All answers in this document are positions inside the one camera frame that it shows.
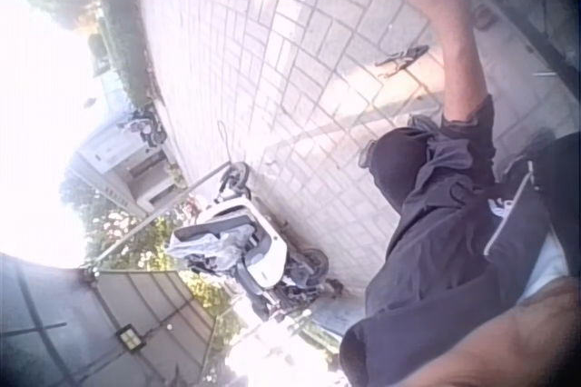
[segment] white scooter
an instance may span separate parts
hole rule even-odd
[[[246,196],[216,203],[196,224],[175,230],[167,252],[196,273],[235,279],[263,321],[307,308],[326,289],[327,256],[294,248]]]

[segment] ground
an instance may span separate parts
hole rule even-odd
[[[159,108],[189,182],[226,161],[227,144],[290,235],[323,249],[331,275],[361,293],[399,217],[357,156],[410,114],[441,116],[441,52],[428,22],[403,0],[142,1]],[[509,23],[477,38],[497,163],[541,127],[578,129],[576,101],[556,77],[533,75],[547,67]],[[380,77],[374,64],[413,44],[430,45],[428,55]]]

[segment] forearm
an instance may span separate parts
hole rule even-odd
[[[484,103],[487,84],[468,13],[458,13],[437,30],[444,55],[444,116],[467,121]]]

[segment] sky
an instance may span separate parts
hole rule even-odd
[[[84,259],[84,229],[58,186],[89,133],[98,92],[87,43],[25,0],[0,0],[0,251],[58,267]]]

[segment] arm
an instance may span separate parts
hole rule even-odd
[[[409,1],[431,21],[442,43],[446,79],[444,116],[450,122],[466,122],[487,97],[469,1]]]

